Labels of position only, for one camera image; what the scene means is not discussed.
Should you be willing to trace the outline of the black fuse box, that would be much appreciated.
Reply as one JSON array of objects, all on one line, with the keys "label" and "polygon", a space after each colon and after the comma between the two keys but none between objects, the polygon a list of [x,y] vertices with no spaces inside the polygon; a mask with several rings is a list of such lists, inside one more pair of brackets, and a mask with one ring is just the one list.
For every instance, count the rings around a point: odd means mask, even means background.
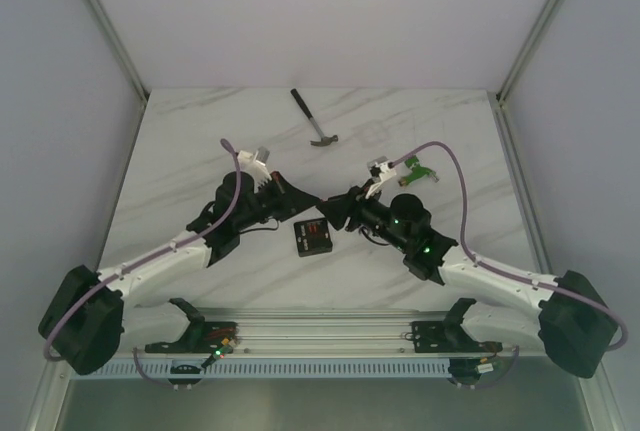
[{"label": "black fuse box", "polygon": [[310,257],[330,253],[333,242],[326,218],[298,221],[293,224],[299,257]]}]

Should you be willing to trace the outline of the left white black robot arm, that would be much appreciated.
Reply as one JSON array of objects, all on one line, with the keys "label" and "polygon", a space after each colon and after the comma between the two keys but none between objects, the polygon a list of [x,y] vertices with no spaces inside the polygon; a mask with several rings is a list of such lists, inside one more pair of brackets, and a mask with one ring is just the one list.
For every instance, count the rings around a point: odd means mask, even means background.
[{"label": "left white black robot arm", "polygon": [[116,267],[67,272],[38,325],[46,357],[88,375],[118,352],[196,352],[205,341],[204,316],[184,298],[151,305],[155,292],[224,259],[250,227],[287,221],[319,201],[277,171],[263,184],[245,172],[227,174],[214,199],[168,243]]}]

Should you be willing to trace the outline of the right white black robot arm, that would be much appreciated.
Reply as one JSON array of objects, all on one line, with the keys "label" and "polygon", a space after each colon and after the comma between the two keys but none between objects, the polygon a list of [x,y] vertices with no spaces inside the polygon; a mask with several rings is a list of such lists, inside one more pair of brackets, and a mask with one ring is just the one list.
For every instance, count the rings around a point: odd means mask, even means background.
[{"label": "right white black robot arm", "polygon": [[438,343],[454,352],[477,352],[483,344],[519,346],[542,351],[563,371],[588,379],[620,328],[583,275],[501,271],[436,231],[415,195],[399,194],[384,205],[353,187],[317,208],[334,229],[362,228],[397,249],[418,279],[466,291],[435,331]]}]

